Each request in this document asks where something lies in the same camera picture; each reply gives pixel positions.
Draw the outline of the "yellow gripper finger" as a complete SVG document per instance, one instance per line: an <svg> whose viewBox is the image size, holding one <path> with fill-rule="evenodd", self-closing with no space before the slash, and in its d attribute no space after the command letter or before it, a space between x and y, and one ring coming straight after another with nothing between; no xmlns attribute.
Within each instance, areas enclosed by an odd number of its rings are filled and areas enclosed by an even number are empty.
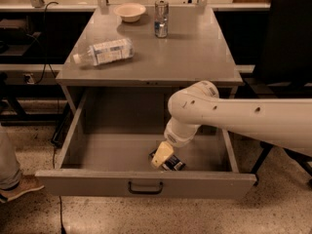
<svg viewBox="0 0 312 234"><path fill-rule="evenodd" d="M166 141L162 141L158 146L152 160L151 165L153 168L158 169L163 165L168 159L174 155L173 147Z"/></svg>

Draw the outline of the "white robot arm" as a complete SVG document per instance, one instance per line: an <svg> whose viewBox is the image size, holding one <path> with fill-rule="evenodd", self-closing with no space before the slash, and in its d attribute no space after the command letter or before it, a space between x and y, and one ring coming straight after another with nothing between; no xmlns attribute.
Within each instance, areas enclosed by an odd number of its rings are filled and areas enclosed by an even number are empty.
<svg viewBox="0 0 312 234"><path fill-rule="evenodd" d="M172 157L176 147L189 143L203 125L312 155L311 98L221 98L213 83L201 81L171 95L168 109L165 140L151 161L155 168Z"/></svg>

